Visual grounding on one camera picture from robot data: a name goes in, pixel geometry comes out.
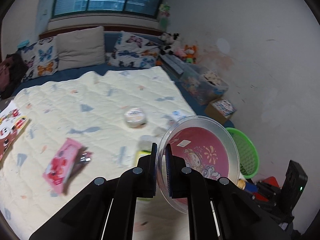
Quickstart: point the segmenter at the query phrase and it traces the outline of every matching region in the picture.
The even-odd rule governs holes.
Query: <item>black electronic device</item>
[[[308,176],[301,165],[297,162],[290,161],[286,178],[281,188],[279,208],[285,214],[290,214],[296,206],[306,184]]]
[[[156,193],[157,145],[143,156],[138,166],[119,178],[96,178],[29,240],[132,240],[137,197]],[[289,240],[261,208],[228,178],[204,178],[186,167],[184,159],[166,147],[166,167],[170,196],[188,199],[190,240]],[[212,212],[214,207],[220,238]]]

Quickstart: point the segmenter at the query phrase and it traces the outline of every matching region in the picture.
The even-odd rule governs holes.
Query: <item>window sill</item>
[[[118,13],[84,13],[49,20],[48,30],[79,25],[131,25],[158,29],[159,21],[148,17]]]

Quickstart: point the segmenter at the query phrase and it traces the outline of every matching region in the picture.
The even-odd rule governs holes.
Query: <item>metal screw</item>
[[[94,180],[94,183],[96,184],[96,185],[102,185],[103,183],[104,183],[104,178],[96,178],[95,180]]]
[[[189,174],[191,173],[191,169],[189,167],[184,167],[181,169],[181,171],[184,173],[184,174]]]
[[[229,184],[229,180],[227,178],[221,178],[221,179],[219,179],[219,182],[222,185],[228,185]]]
[[[143,171],[143,169],[140,168],[140,167],[135,167],[135,168],[132,170],[132,172],[135,173],[135,174],[140,174],[142,171]]]

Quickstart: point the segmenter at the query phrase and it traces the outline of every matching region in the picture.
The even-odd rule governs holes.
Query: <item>green plastic basket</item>
[[[235,128],[226,128],[236,143],[239,159],[240,171],[246,179],[254,177],[259,170],[259,156],[252,141],[241,131]]]

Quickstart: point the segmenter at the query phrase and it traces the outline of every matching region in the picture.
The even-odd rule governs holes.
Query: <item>pink snack package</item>
[[[71,174],[75,159],[81,148],[83,148],[81,143],[67,138],[42,175],[57,194],[63,192],[64,184]]]

